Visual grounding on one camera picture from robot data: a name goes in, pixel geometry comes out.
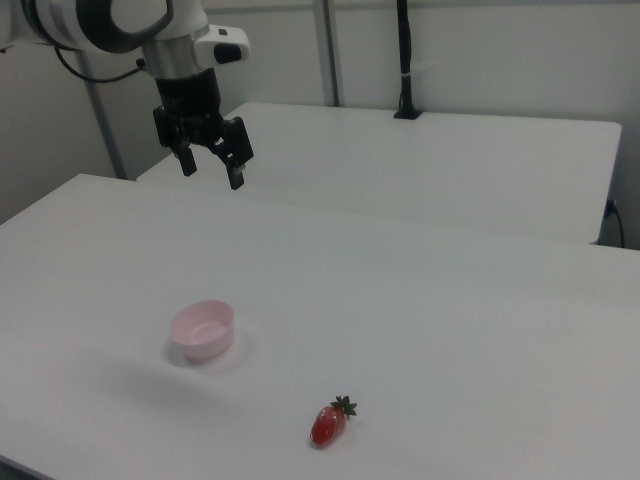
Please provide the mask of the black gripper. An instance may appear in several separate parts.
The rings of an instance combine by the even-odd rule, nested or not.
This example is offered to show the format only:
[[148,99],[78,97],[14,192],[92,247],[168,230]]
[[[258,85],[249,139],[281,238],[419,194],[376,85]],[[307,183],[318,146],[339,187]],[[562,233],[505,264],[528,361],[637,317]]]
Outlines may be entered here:
[[153,110],[160,144],[169,148],[185,177],[197,171],[190,144],[208,147],[225,165],[230,188],[244,185],[253,148],[242,118],[223,119],[213,68],[182,79],[157,79],[161,105]]

